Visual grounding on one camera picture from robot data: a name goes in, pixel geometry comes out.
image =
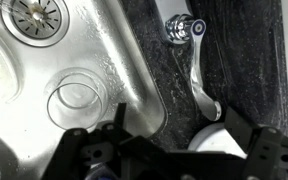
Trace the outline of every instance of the faucet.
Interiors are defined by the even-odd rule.
[[[190,41],[192,48],[190,68],[190,88],[202,114],[210,121],[217,121],[222,115],[218,101],[214,101],[203,90],[200,67],[201,42],[206,31],[203,20],[194,20],[187,4],[179,0],[155,0],[156,9],[162,23],[162,37],[172,44],[184,44]]]

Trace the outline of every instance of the drain strainer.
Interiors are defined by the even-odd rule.
[[[50,46],[60,41],[69,26],[69,13],[63,0],[4,0],[34,19],[43,18],[39,28],[31,22],[2,11],[9,31],[20,41],[32,46]]]

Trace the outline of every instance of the faucet handle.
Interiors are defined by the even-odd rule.
[[[200,67],[201,42],[206,31],[206,24],[198,19],[193,22],[190,30],[193,56],[191,60],[190,85],[195,101],[202,114],[211,121],[217,121],[222,115],[219,102],[210,98],[203,90],[203,80]]]

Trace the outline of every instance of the sink basin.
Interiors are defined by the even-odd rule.
[[[103,80],[109,101],[101,122],[113,119],[119,102],[128,103],[125,128],[134,135],[149,137],[166,121],[163,102],[119,1],[54,2],[62,3],[66,14],[59,16],[59,29],[41,39],[34,31],[34,37],[25,34],[26,28],[11,22],[18,19],[0,11],[0,37],[22,75],[17,98],[0,107],[0,179],[42,176],[64,132],[47,115],[44,91],[64,69],[82,67]]]

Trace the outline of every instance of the dark granite countertop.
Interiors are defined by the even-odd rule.
[[[166,125],[151,140],[166,150],[186,149],[194,135],[212,123],[200,113],[188,86],[190,45],[162,41],[149,1],[122,4],[167,109]],[[201,47],[207,94],[224,112],[234,106],[247,118],[288,135],[280,1],[191,0],[191,5],[195,17],[207,24]]]

